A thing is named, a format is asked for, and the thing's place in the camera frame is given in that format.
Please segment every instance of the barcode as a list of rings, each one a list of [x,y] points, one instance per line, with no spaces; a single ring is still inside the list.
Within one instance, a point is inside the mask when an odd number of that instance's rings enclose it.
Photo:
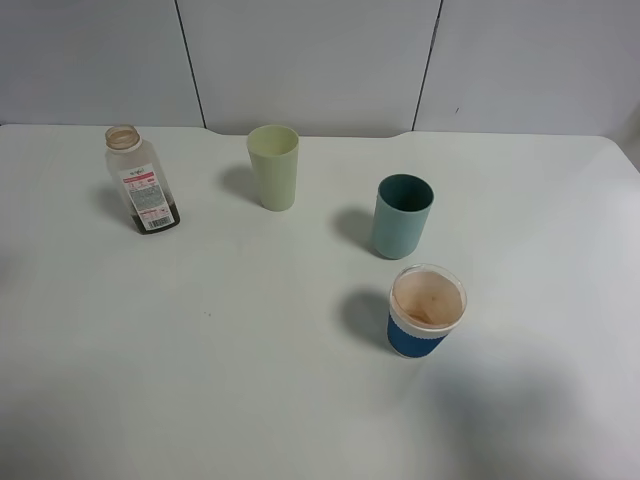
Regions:
[[[158,227],[163,227],[164,225],[168,225],[169,223],[171,223],[171,218],[164,217],[164,218],[159,218],[158,220],[150,220],[149,227],[158,228]]]

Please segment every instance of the blue cup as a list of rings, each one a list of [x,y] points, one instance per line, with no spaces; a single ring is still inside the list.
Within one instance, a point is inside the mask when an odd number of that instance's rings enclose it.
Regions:
[[[403,357],[424,357],[458,326],[466,307],[467,295],[451,272],[424,264],[406,268],[389,294],[389,343]]]
[[[406,174],[385,178],[378,187],[373,215],[373,248],[394,260],[413,252],[433,200],[433,190],[421,178]]]

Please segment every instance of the table surface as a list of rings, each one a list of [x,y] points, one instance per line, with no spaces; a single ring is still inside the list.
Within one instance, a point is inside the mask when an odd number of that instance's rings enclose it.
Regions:
[[[0,128],[0,477],[635,479],[640,175],[599,137],[302,138],[293,208],[244,137],[141,128],[182,223],[138,235],[104,127]],[[418,249],[368,251],[376,188],[420,175]],[[402,268],[469,305],[394,355]]]

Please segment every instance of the brown liquid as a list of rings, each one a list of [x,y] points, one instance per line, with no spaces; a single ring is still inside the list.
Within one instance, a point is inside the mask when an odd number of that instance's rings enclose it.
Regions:
[[[173,215],[173,223],[170,223],[169,225],[165,225],[164,227],[156,228],[154,230],[147,230],[146,228],[144,228],[144,223],[142,222],[138,214],[131,215],[131,218],[133,219],[133,223],[136,224],[136,227],[138,227],[138,230],[142,235],[149,235],[151,233],[164,232],[165,230],[169,230],[170,228],[173,228],[180,223],[180,214],[178,213],[176,204],[169,203],[169,210],[171,211],[171,215]]]
[[[419,327],[444,328],[464,311],[458,288],[435,272],[415,272],[393,287],[393,306]]]

